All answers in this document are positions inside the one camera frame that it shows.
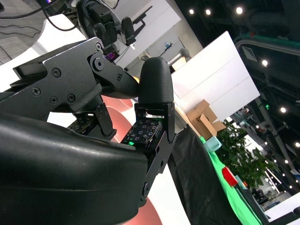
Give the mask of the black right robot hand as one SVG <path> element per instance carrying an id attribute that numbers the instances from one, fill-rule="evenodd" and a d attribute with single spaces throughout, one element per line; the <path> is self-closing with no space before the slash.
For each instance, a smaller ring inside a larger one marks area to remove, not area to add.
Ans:
<path id="1" fill-rule="evenodd" d="M 168 62 L 140 80 L 109 62 L 97 37 L 14 68 L 0 94 L 0 222 L 117 225 L 146 204 L 173 150 Z"/>

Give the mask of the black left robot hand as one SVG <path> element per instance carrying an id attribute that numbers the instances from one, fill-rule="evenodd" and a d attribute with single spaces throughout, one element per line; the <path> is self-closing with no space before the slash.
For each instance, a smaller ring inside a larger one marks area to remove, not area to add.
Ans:
<path id="1" fill-rule="evenodd" d="M 105 54 L 114 51 L 118 36 L 127 46 L 136 41 L 131 18 L 120 19 L 105 1 L 80 0 L 76 10 L 81 32 L 88 39 L 99 38 Z"/>

